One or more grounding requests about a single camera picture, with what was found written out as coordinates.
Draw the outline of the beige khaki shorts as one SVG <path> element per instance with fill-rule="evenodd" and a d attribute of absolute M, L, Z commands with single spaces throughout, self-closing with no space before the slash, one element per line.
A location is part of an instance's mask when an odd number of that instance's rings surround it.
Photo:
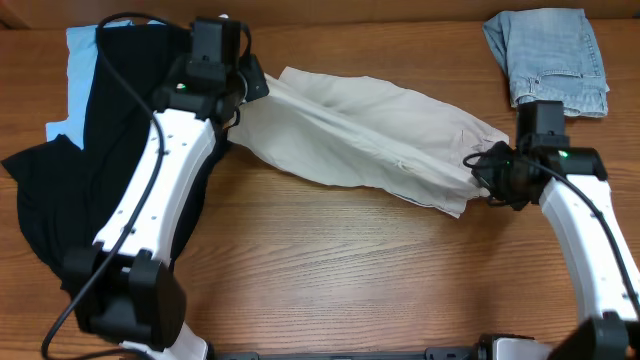
<path fill-rule="evenodd" d="M 389 81 L 285 68 L 267 97 L 241 108 L 231 142 L 328 186 L 382 189 L 459 217 L 487 196 L 464 157 L 507 134 L 464 110 Z"/>

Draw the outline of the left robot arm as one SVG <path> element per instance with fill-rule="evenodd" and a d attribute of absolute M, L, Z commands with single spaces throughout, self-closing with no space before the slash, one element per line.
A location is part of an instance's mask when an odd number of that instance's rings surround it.
<path fill-rule="evenodd" d="M 210 359 L 213 347 L 186 324 L 186 295 L 173 273 L 176 230 L 195 180 L 240 121 L 243 104 L 265 97 L 265 75 L 247 24 L 199 18 L 190 50 L 140 106 L 146 144 L 107 223 L 64 260 L 70 304 L 81 330 L 113 343 L 116 355 Z"/>

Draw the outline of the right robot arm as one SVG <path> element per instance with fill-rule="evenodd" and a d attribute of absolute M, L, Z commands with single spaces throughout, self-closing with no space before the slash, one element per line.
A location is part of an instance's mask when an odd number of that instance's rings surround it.
<path fill-rule="evenodd" d="M 493 207 L 540 207 L 560 244 L 575 290 L 579 325 L 550 347 L 531 337 L 483 335 L 473 359 L 636 359 L 639 269 L 616 220 L 599 153 L 573 147 L 560 101 L 517 108 L 515 146 L 498 142 L 463 163 Z"/>

